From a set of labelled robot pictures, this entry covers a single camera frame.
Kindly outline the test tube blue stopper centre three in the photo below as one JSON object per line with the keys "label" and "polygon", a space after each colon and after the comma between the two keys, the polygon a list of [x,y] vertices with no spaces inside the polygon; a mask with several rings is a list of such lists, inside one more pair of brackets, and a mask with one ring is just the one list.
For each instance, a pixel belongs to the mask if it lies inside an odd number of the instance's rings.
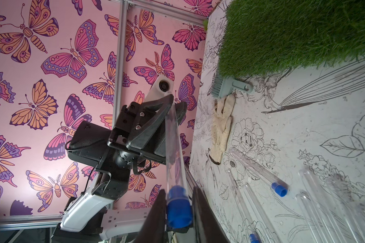
{"label": "test tube blue stopper centre three", "polygon": [[365,243],[365,202],[356,200],[339,175],[320,181],[310,170],[302,169],[299,177],[312,198],[328,208],[348,243]]}

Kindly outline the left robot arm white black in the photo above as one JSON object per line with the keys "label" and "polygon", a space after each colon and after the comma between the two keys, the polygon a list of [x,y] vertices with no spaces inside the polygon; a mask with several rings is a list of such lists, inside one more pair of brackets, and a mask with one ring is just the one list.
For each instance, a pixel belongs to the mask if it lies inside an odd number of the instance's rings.
{"label": "left robot arm white black", "polygon": [[123,106],[111,130],[81,122],[65,149],[71,160],[90,166],[96,177],[80,195],[70,197],[53,242],[97,243],[103,233],[117,226],[106,207],[128,191],[130,175],[150,171],[153,162],[166,164],[166,148],[172,139],[165,134],[165,121],[171,110],[180,122],[187,105],[167,95]]}

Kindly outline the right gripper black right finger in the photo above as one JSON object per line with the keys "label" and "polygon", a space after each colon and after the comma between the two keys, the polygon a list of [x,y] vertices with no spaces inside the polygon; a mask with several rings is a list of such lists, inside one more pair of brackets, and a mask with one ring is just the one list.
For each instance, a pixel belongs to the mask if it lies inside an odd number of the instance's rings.
{"label": "right gripper black right finger", "polygon": [[229,243],[201,188],[193,188],[193,229],[196,243]]}

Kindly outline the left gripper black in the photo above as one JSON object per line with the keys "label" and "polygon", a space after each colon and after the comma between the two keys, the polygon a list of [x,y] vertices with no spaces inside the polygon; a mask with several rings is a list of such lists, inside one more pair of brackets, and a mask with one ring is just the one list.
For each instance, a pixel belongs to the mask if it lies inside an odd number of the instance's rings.
{"label": "left gripper black", "polygon": [[107,144],[117,151],[122,163],[144,160],[165,164],[166,158],[179,158],[181,142],[178,127],[186,116],[187,104],[173,103],[173,95],[124,106]]}

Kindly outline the clear test tube one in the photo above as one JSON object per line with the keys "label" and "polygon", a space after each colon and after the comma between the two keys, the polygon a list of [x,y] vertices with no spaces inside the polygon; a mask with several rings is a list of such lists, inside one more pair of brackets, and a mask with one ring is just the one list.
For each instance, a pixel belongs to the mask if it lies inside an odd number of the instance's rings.
{"label": "clear test tube one", "polygon": [[172,229],[188,227],[193,220],[182,154],[181,149],[179,158],[166,158],[167,224]]}

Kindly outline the green artificial grass mat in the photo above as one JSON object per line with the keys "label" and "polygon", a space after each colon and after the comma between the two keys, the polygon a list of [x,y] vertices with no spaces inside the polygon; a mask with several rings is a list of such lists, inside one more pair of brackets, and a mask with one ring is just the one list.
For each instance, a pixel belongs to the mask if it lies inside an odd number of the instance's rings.
{"label": "green artificial grass mat", "polygon": [[224,77],[365,57],[365,1],[232,1],[219,50]]}

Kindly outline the test tube blue stopper front-left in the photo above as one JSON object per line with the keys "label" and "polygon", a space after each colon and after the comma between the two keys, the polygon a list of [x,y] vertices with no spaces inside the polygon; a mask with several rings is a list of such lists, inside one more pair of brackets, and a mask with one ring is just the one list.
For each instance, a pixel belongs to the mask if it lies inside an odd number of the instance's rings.
{"label": "test tube blue stopper front-left", "polygon": [[240,212],[241,218],[242,218],[243,222],[245,223],[249,241],[251,243],[260,243],[261,241],[259,240],[259,237],[256,235],[255,229],[251,225],[251,221],[252,221],[251,215],[247,209],[243,196],[239,191],[238,185],[235,183],[232,172],[230,169],[227,169],[226,173],[228,176],[228,181],[230,184],[231,192],[234,196],[234,200],[236,202],[238,211]]}

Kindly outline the test tube blue stopper left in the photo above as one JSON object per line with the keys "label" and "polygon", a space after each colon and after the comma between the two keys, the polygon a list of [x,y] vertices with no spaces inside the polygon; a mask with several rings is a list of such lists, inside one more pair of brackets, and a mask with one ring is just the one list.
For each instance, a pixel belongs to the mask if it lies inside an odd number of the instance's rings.
{"label": "test tube blue stopper left", "polygon": [[236,148],[230,149],[230,154],[241,161],[248,169],[252,171],[252,174],[260,177],[261,180],[266,182],[268,186],[280,197],[285,197],[288,194],[289,186],[287,183],[282,181],[274,173],[270,172],[264,166],[260,165],[258,162],[252,158],[244,155],[242,152]]}

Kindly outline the test tube blue stopper centre two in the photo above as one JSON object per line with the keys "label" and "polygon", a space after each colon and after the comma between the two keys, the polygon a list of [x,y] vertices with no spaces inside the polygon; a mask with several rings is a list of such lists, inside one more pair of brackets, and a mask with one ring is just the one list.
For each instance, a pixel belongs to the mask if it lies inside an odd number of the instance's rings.
{"label": "test tube blue stopper centre two", "polygon": [[304,190],[301,190],[295,198],[301,208],[314,243],[348,242],[328,208],[316,202]]}

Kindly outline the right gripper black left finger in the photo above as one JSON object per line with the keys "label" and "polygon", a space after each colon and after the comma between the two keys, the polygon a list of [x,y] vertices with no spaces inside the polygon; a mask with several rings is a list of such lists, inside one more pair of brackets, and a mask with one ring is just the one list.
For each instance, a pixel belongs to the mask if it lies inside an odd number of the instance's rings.
{"label": "right gripper black left finger", "polygon": [[163,243],[166,231],[166,192],[161,189],[138,234],[139,243]]}

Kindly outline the test tube blue stopper front-middle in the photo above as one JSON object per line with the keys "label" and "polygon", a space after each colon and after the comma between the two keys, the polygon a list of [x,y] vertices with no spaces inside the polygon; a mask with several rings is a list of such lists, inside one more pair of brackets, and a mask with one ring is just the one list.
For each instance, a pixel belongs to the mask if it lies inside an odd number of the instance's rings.
{"label": "test tube blue stopper front-middle", "polygon": [[250,206],[252,207],[253,213],[263,228],[261,234],[265,243],[281,243],[281,240],[279,239],[273,224],[269,220],[269,217],[265,213],[263,206],[260,204],[257,196],[254,194],[251,186],[248,183],[244,184],[243,192],[247,197]]}

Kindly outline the beige work glove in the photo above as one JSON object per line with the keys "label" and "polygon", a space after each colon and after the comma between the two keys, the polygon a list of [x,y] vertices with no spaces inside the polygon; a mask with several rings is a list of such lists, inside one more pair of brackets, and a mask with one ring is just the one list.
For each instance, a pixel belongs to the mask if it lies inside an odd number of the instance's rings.
{"label": "beige work glove", "polygon": [[230,94],[227,97],[217,100],[214,106],[209,156],[211,161],[216,165],[221,164],[223,153],[227,148],[235,101],[235,96]]}

